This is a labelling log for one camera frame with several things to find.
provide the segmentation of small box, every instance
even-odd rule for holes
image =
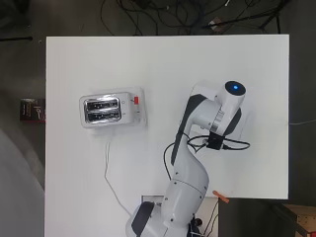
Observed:
[[[21,99],[20,120],[31,122],[45,122],[45,99]]]

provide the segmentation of white tabletop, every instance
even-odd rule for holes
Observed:
[[[133,211],[168,185],[162,153],[174,141],[193,86],[245,85],[243,152],[201,151],[213,190],[234,198],[287,198],[288,36],[48,38],[45,236],[124,236],[128,216],[104,180],[107,134],[81,126],[79,99],[140,86],[148,125],[116,133],[109,179]]]

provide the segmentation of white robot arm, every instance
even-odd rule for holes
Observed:
[[[197,213],[208,189],[208,174],[188,148],[193,124],[221,137],[231,133],[240,116],[245,87],[227,82],[212,101],[203,95],[191,96],[180,124],[171,163],[174,174],[162,204],[144,202],[126,224],[127,237],[186,237],[190,222]],[[208,148],[220,149],[221,142]]]

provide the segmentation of dark floor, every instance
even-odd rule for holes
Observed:
[[[124,4],[131,8],[128,0]],[[158,6],[165,6],[172,0],[156,1]],[[221,5],[225,0],[210,0],[206,12]],[[262,0],[248,8],[243,17],[270,10],[279,0]],[[28,13],[31,26],[18,27],[12,31],[0,32],[0,38],[33,36],[33,41],[0,42],[0,95],[2,107],[10,114],[11,121],[18,126],[22,135],[27,138],[44,165],[44,125],[22,124],[19,122],[19,102],[21,98],[44,98],[45,96],[45,38],[48,36],[109,36],[100,21],[100,7],[102,0],[33,0]],[[235,19],[244,9],[244,0],[231,0],[228,7],[210,14],[191,31],[192,35],[210,35],[211,31],[202,31],[200,26],[207,24],[214,17],[222,20]],[[281,12],[281,30],[290,34],[290,95],[289,120],[293,122],[316,119],[313,105],[316,99],[316,18],[315,0],[292,0]],[[195,9],[189,9],[188,22],[195,16]],[[163,26],[154,10],[147,11],[158,22],[159,35],[175,36],[188,33],[181,28]],[[185,18],[185,12],[179,10],[180,16]],[[169,25],[177,24],[176,19],[169,14],[161,15]],[[103,18],[108,27],[116,36],[133,36],[135,26],[126,13],[119,8],[114,0],[107,0],[104,6]],[[254,29],[265,19],[252,20],[247,23],[238,23],[225,35],[236,34],[266,34]],[[145,36],[155,35],[155,24],[144,14],[139,14],[139,28]],[[267,26],[268,34],[277,33],[276,21]],[[316,123],[301,126],[292,126],[289,137],[289,202],[304,205],[316,205]],[[245,214],[241,209],[251,209]],[[228,206],[220,208],[223,211],[220,222],[220,236],[245,236],[247,229],[243,226],[255,226],[263,222],[253,220],[253,216],[262,215],[266,210],[253,200],[234,199]]]

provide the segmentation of white cord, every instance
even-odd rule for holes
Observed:
[[[115,195],[118,204],[120,205],[120,207],[129,215],[131,216],[131,213],[126,209],[126,207],[120,202],[119,197],[115,191],[115,189],[112,187],[110,181],[107,178],[107,172],[108,172],[108,168],[109,168],[109,163],[110,163],[110,145],[111,145],[111,141],[107,142],[106,144],[106,167],[105,167],[105,179],[106,182],[108,183],[110,189],[112,190],[112,193]]]
[[[308,124],[308,123],[315,122],[315,121],[316,121],[316,119],[308,120],[308,121],[302,121],[302,122],[291,122],[288,125],[304,125],[304,124]]]

